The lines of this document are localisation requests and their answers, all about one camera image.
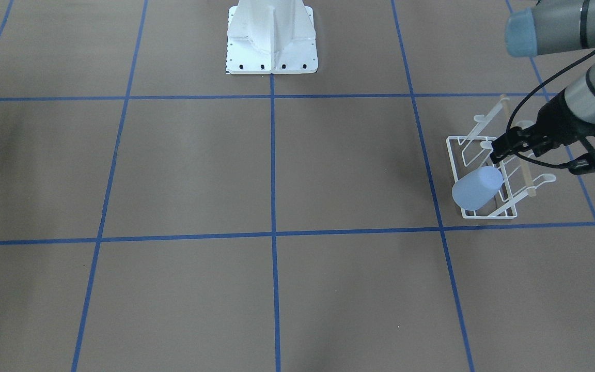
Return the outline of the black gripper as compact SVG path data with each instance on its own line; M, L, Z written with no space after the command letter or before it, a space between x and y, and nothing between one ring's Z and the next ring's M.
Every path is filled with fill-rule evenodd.
M560 146L569 146L580 142L585 150L581 156L567 163L545 163L533 160L532 163L555 169L568 169L572 174L595 173L595 123L591 123L573 114L568 108L563 94L550 100L537 115L534 125L527 129L505 132L492 141L490 160L498 164L505 158L522 155L531 151L536 158Z

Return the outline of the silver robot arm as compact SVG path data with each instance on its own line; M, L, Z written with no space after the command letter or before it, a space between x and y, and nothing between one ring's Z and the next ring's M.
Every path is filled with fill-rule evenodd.
M538 85L537 90L595 56L595 1L537 1L513 12L505 26L512 57L585 54ZM533 125L521 129L508 119L492 143L490 160L512 156L581 176L595 173L595 62L539 109Z

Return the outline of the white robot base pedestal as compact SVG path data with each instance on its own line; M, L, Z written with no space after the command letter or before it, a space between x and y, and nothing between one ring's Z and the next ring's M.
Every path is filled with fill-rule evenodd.
M227 73L318 71L314 10L303 1L239 1L229 7L227 21Z

